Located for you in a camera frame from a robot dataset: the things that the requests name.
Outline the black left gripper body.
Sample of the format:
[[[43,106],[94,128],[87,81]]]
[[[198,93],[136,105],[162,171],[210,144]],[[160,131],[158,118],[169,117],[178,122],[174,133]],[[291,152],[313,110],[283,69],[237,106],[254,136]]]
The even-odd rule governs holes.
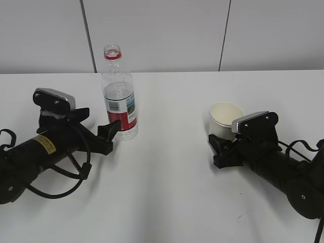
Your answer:
[[[66,115],[40,112],[37,133],[55,131],[56,135],[72,142],[77,151],[108,155],[113,150],[113,141],[106,142],[90,132],[82,121],[67,121]]]

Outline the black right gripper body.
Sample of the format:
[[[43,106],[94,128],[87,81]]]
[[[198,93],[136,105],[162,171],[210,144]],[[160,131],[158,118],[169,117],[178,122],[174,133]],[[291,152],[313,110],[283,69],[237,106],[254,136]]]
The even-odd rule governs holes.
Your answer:
[[[280,169],[281,149],[278,143],[240,138],[233,141],[232,152],[214,155],[214,165],[219,168],[248,166],[251,169]]]

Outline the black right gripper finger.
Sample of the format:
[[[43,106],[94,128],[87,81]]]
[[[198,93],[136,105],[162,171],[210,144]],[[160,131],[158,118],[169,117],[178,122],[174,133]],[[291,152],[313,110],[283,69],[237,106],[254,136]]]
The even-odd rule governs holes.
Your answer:
[[[214,134],[209,134],[208,142],[215,155],[223,155],[232,152],[233,142],[231,140],[222,139]]]

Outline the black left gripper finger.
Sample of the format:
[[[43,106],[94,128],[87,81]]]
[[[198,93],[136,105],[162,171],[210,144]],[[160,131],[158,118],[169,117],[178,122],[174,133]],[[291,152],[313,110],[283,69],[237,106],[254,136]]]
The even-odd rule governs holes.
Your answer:
[[[110,124],[104,126],[98,126],[97,137],[106,141],[111,142],[115,135],[121,130],[121,121],[116,120]]]
[[[90,109],[89,108],[78,108],[66,115],[67,121],[84,121],[86,120],[90,115]]]

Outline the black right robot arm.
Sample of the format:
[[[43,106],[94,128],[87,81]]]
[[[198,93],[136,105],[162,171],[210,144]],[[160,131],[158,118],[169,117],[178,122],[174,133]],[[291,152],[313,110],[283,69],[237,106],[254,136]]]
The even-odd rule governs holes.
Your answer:
[[[291,206],[307,219],[323,216],[323,140],[319,140],[312,161],[290,156],[292,142],[283,151],[277,135],[241,136],[232,142],[210,134],[215,151],[214,165],[219,168],[246,166],[284,193]]]

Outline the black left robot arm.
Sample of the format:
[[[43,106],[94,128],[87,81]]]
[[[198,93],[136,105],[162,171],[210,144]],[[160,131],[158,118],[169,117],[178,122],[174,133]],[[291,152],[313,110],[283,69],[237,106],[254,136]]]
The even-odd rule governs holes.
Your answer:
[[[88,108],[80,108],[66,115],[39,117],[37,136],[16,145],[16,134],[5,129],[11,136],[9,144],[1,145],[1,204],[12,203],[25,189],[47,199],[59,199],[76,191],[87,180],[91,154],[108,155],[113,151],[113,138],[121,130],[116,120],[98,127],[93,134],[81,122],[89,117]],[[32,182],[44,171],[53,170],[65,177],[77,180],[68,191],[48,194],[33,187]]]

